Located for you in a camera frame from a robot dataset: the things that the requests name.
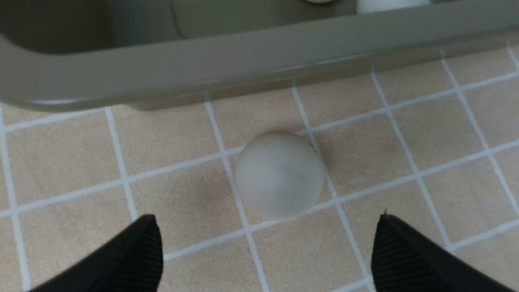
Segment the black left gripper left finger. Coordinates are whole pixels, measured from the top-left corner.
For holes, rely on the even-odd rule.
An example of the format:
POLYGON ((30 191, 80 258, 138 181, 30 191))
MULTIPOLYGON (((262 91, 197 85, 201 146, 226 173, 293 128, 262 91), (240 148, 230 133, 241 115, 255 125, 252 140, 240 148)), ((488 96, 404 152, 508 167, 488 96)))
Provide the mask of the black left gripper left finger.
POLYGON ((74 266, 34 292, 156 292, 163 241, 154 215, 143 215, 74 266))

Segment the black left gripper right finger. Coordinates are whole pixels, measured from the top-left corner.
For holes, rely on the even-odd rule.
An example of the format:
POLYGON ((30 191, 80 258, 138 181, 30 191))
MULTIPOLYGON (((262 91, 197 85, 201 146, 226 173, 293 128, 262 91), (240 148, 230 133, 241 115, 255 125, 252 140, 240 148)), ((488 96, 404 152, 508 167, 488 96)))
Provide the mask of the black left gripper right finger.
POLYGON ((509 292, 395 215, 381 214, 371 255, 378 292, 509 292))

